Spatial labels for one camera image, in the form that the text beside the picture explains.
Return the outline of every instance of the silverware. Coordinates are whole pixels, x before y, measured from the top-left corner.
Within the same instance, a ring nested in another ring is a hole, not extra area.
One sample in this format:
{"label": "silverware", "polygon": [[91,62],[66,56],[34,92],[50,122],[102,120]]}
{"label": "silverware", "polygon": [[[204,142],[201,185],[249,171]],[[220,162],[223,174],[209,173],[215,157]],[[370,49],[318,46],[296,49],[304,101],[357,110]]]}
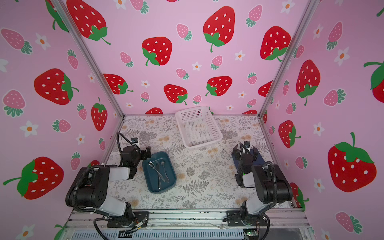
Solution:
{"label": "silverware", "polygon": [[154,170],[157,172],[157,174],[159,175],[159,177],[161,178],[161,180],[165,181],[163,175],[161,175],[161,173],[159,173],[159,171],[156,169],[156,166],[153,164],[153,162],[149,162],[148,164],[149,164],[149,166],[150,166],[152,169],[154,169]]}
{"label": "silverware", "polygon": [[166,182],[169,182],[169,178],[168,178],[168,176],[167,176],[167,172],[166,172],[166,167],[165,167],[165,162],[164,161],[161,161],[161,165],[163,166],[163,168],[164,168],[164,174],[165,174],[165,176],[166,176]]}
{"label": "silverware", "polygon": [[[159,165],[159,162],[157,162],[157,161],[156,161],[156,170],[157,170],[157,171],[160,171],[160,165]],[[160,175],[159,175],[159,174],[157,174],[157,177],[158,177],[158,180],[157,180],[157,182],[158,182],[158,184],[159,184],[158,188],[159,188],[159,189],[161,189],[161,180],[160,180]]]}

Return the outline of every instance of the white plastic basket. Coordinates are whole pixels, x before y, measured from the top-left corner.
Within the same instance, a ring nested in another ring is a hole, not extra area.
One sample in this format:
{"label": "white plastic basket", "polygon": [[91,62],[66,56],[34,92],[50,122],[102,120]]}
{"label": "white plastic basket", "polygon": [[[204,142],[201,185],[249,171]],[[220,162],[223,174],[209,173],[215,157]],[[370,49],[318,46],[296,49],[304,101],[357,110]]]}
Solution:
{"label": "white plastic basket", "polygon": [[189,108],[176,113],[184,146],[198,149],[213,145],[223,139],[223,134],[208,107]]}

